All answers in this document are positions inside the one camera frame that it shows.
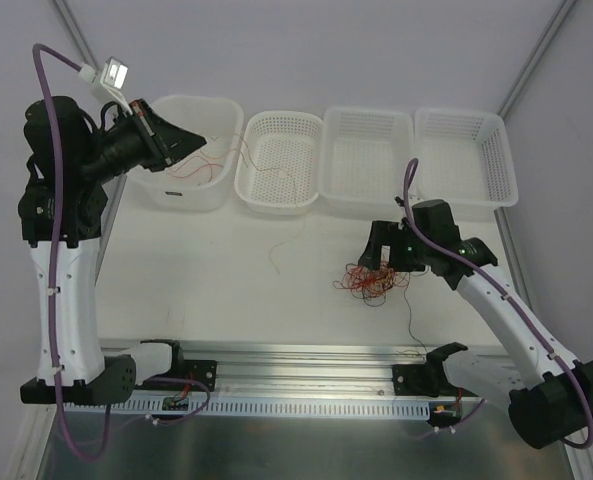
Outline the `red orange wire ball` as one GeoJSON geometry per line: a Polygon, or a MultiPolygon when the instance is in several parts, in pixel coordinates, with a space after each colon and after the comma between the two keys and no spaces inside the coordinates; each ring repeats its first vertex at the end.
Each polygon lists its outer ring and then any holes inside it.
{"type": "Polygon", "coordinates": [[[332,282],[337,290],[349,292],[369,307],[380,307],[387,301],[387,295],[395,289],[406,289],[411,275],[396,272],[386,261],[381,261],[376,270],[350,263],[339,280],[332,282]]]}

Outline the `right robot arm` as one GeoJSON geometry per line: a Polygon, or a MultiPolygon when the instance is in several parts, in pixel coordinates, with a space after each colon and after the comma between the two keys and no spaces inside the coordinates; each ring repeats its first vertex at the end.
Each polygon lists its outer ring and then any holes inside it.
{"type": "Polygon", "coordinates": [[[520,438],[541,449],[561,441],[593,444],[593,361],[581,362],[554,339],[511,287],[497,257],[480,239],[464,239],[449,204],[420,202],[398,222],[372,222],[358,264],[375,270],[387,249],[398,273],[428,270],[469,303],[510,356],[506,370],[452,342],[429,351],[403,378],[419,395],[438,397],[461,388],[508,414],[520,438]]]}

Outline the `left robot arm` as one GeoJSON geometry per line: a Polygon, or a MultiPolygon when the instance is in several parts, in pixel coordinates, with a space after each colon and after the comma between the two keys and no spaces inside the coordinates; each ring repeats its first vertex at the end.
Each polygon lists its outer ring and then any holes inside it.
{"type": "Polygon", "coordinates": [[[128,400],[152,378],[165,389],[179,387],[186,365],[175,340],[145,340],[115,356],[101,351],[95,285],[104,186],[136,167],[162,172],[206,138],[163,119],[142,99],[120,109],[108,129],[67,96],[31,104],[25,119],[32,154],[18,214],[39,285],[41,353],[21,401],[105,406],[128,400]]]}

